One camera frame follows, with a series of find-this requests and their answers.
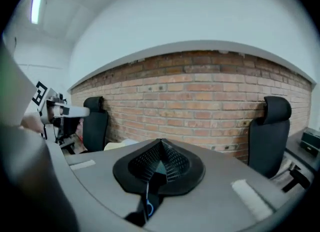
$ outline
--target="white strip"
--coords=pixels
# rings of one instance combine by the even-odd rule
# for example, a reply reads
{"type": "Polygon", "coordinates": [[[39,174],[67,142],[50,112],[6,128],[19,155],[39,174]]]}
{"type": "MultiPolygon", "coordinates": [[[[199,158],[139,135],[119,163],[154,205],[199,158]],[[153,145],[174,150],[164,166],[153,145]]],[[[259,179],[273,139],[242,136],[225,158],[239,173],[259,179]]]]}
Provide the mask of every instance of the white strip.
{"type": "Polygon", "coordinates": [[[32,0],[31,23],[38,24],[41,0],[32,0]]]}
{"type": "Polygon", "coordinates": [[[89,166],[95,165],[96,162],[93,160],[89,160],[89,161],[85,161],[85,162],[81,162],[81,163],[77,163],[74,165],[70,165],[71,170],[78,170],[81,168],[87,168],[89,166]]]}
{"type": "Polygon", "coordinates": [[[254,189],[248,185],[245,179],[237,180],[231,186],[257,221],[264,220],[272,215],[273,211],[254,189]]]}

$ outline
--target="black box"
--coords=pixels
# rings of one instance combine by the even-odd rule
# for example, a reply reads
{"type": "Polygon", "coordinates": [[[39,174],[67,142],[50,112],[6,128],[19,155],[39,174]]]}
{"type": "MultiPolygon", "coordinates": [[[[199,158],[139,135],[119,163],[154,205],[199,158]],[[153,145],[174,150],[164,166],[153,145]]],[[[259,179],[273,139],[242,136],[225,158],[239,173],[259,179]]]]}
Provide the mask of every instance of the black box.
{"type": "Polygon", "coordinates": [[[317,156],[320,151],[320,132],[307,128],[302,135],[300,146],[310,154],[317,156]]]}

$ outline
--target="desk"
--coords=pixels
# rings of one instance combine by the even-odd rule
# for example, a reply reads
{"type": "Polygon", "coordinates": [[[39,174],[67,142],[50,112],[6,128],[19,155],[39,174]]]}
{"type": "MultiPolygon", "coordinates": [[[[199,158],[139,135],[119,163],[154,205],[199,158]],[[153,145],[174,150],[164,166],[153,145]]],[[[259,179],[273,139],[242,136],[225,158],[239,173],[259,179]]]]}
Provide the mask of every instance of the desk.
{"type": "Polygon", "coordinates": [[[316,173],[320,168],[320,154],[315,157],[300,147],[303,132],[304,130],[299,131],[288,138],[285,151],[302,163],[312,173],[316,173]]]}
{"type": "MultiPolygon", "coordinates": [[[[69,165],[93,160],[95,165],[74,170],[86,190],[103,206],[120,217],[135,211],[140,197],[126,193],[114,179],[112,167],[127,155],[150,141],[128,147],[66,156],[69,165]]],[[[156,214],[144,226],[152,231],[203,230],[238,231],[256,224],[248,208],[232,190],[231,183],[246,179],[273,209],[281,208],[288,197],[272,182],[239,160],[222,153],[172,140],[198,155],[205,164],[202,182],[183,196],[166,197],[156,214]]]]}

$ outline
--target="chair backrest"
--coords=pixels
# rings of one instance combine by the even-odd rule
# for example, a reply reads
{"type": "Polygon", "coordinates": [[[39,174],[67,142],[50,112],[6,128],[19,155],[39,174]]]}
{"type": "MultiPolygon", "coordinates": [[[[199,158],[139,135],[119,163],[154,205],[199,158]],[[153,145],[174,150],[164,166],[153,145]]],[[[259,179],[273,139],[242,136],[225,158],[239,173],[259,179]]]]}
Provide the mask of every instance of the chair backrest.
{"type": "Polygon", "coordinates": [[[82,134],[83,144],[89,152],[102,151],[106,146],[108,112],[102,109],[103,100],[103,97],[91,97],[83,104],[90,109],[89,116],[83,119],[82,134]]]}
{"type": "Polygon", "coordinates": [[[264,98],[264,117],[249,127],[248,166],[267,178],[279,170],[288,139],[291,105],[282,97],[264,98]]]}

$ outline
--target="blue ring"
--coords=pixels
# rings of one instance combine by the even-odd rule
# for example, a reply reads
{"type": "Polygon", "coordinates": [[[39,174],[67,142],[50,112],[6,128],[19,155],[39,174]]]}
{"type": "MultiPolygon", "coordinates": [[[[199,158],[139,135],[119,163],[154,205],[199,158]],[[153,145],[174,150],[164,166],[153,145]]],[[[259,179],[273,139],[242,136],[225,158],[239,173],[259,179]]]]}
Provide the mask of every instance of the blue ring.
{"type": "Polygon", "coordinates": [[[153,212],[154,212],[154,206],[149,202],[149,200],[147,199],[146,200],[146,204],[147,204],[147,206],[148,205],[150,205],[151,206],[151,212],[150,213],[148,213],[148,217],[150,217],[152,214],[153,214],[153,212]]]}

